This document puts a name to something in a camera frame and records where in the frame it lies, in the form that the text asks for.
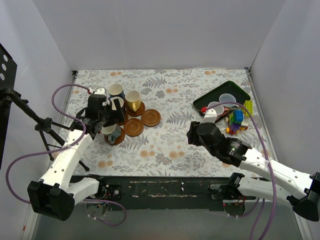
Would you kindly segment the green mug back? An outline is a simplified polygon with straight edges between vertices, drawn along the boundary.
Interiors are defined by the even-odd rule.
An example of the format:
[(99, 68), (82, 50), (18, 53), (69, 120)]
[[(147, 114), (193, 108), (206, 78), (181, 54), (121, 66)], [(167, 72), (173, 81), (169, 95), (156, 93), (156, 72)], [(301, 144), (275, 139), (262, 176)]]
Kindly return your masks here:
[(102, 127), (101, 133), (106, 137), (110, 144), (114, 144), (116, 139), (121, 136), (122, 130), (117, 124)]

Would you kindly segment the black mug white inside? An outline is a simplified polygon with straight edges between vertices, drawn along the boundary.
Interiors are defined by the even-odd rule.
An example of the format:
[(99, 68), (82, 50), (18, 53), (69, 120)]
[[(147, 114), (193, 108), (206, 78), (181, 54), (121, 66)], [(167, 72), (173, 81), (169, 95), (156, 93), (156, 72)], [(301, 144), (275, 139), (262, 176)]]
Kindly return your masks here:
[(112, 103), (112, 112), (115, 118), (115, 122), (120, 125), (126, 120), (125, 102), (119, 96), (112, 97), (110, 101)]

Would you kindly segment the dark wooden coaster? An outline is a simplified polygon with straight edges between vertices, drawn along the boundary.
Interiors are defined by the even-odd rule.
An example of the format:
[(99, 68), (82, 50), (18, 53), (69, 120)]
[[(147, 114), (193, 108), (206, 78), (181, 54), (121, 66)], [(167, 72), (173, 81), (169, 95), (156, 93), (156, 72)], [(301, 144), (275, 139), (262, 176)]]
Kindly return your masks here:
[(110, 134), (104, 135), (104, 140), (109, 145), (118, 145), (125, 139), (125, 136), (125, 131), (122, 128), (120, 128), (114, 130)]

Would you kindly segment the cream mug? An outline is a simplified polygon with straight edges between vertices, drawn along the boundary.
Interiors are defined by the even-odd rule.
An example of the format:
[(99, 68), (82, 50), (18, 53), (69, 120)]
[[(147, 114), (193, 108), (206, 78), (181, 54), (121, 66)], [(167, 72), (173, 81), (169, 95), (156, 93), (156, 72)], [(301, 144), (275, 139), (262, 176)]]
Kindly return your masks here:
[(130, 90), (125, 94), (127, 106), (133, 112), (136, 112), (141, 107), (141, 94), (136, 90)]

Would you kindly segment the blue mug white inside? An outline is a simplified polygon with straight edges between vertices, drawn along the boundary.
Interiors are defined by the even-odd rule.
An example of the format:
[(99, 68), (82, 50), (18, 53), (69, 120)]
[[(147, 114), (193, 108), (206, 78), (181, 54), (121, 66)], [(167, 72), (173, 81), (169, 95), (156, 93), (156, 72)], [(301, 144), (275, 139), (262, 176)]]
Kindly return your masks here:
[(123, 100), (125, 99), (124, 88), (121, 84), (118, 84), (118, 83), (111, 84), (107, 92), (110, 98), (120, 97)]

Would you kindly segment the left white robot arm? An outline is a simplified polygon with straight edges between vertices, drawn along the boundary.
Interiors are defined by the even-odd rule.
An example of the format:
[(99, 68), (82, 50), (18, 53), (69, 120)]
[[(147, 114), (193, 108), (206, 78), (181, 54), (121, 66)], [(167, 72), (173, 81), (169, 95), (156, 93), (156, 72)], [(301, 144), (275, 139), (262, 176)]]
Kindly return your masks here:
[(91, 197), (101, 200), (107, 193), (107, 182), (99, 175), (89, 174), (76, 183), (72, 175), (85, 150), (108, 121), (114, 122), (112, 103), (106, 90), (100, 88), (89, 97), (87, 107), (76, 115), (67, 135), (64, 150), (60, 151), (51, 167), (39, 181), (27, 187), (29, 201), (35, 213), (61, 221), (67, 220), (75, 205)]

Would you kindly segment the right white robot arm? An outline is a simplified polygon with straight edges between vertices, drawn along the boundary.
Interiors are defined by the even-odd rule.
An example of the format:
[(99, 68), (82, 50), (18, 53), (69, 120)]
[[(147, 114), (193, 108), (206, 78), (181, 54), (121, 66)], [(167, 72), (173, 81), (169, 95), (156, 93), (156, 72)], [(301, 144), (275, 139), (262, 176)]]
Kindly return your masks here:
[(313, 222), (320, 220), (320, 174), (300, 172), (278, 161), (266, 159), (257, 149), (234, 137), (226, 137), (210, 122), (192, 121), (186, 134), (188, 144), (204, 147), (221, 162), (251, 171), (267, 180), (234, 177), (226, 186), (232, 199), (255, 196), (291, 206), (299, 216)]

